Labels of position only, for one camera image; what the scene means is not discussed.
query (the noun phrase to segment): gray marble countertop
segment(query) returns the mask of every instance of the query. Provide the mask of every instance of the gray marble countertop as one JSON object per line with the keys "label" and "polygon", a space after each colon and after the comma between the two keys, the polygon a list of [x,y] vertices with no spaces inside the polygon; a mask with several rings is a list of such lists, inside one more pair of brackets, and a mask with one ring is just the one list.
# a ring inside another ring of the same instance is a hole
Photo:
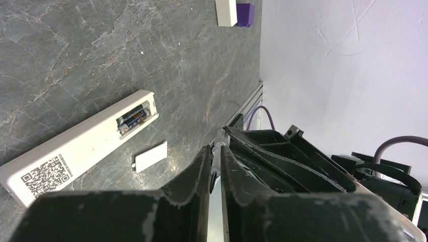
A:
{"label": "gray marble countertop", "polygon": [[[251,28],[218,27],[214,0],[0,3],[0,165],[136,90],[160,114],[65,190],[157,189],[182,171],[258,84],[261,0]],[[168,141],[142,173],[133,156]],[[25,208],[0,189],[0,239]]]}

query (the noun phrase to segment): white block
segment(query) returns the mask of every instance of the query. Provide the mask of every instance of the white block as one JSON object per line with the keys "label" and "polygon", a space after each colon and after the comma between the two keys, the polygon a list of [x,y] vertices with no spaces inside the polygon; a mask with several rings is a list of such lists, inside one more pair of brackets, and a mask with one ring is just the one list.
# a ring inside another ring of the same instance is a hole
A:
{"label": "white block", "polygon": [[216,0],[217,23],[222,27],[232,27],[238,22],[235,0]]}
{"label": "white block", "polygon": [[168,144],[165,141],[153,149],[135,156],[135,164],[133,164],[133,166],[135,166],[136,172],[142,172],[162,159],[165,159],[167,156]]}
{"label": "white block", "polygon": [[[140,90],[0,167],[0,183],[28,207],[58,191],[141,131],[159,114],[154,93]],[[148,102],[150,116],[121,135],[116,119]]]}

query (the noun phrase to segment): battery compartment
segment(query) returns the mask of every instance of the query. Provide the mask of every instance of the battery compartment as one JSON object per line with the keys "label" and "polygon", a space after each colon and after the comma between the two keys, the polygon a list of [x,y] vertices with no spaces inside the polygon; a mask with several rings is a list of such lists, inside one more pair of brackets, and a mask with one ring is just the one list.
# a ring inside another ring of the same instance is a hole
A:
{"label": "battery compartment", "polygon": [[[127,118],[126,120],[124,120],[124,122],[120,125],[119,123],[120,123],[121,118],[124,117],[125,115],[127,115],[128,113],[132,112],[134,109],[136,109],[137,107],[139,107],[141,105],[143,105],[143,106],[146,105],[147,106],[143,110],[147,110],[148,111],[148,115],[143,120],[139,121],[136,125],[134,125],[131,128],[129,128],[128,131],[122,133],[121,129],[120,129],[120,126],[123,125],[123,124],[125,124],[125,122],[127,120],[133,118],[133,116],[130,116],[129,118]],[[139,105],[135,106],[134,108],[130,109],[128,112],[123,113],[120,117],[118,117],[116,119],[116,122],[117,122],[117,132],[120,135],[120,139],[128,136],[129,134],[131,134],[133,132],[138,132],[139,127],[141,127],[142,125],[144,125],[146,122],[148,122],[149,120],[151,120],[153,118],[153,115],[154,115],[153,109],[154,108],[151,108],[152,106],[154,106],[154,102],[149,102],[149,101],[142,102],[141,104],[139,104]]]}

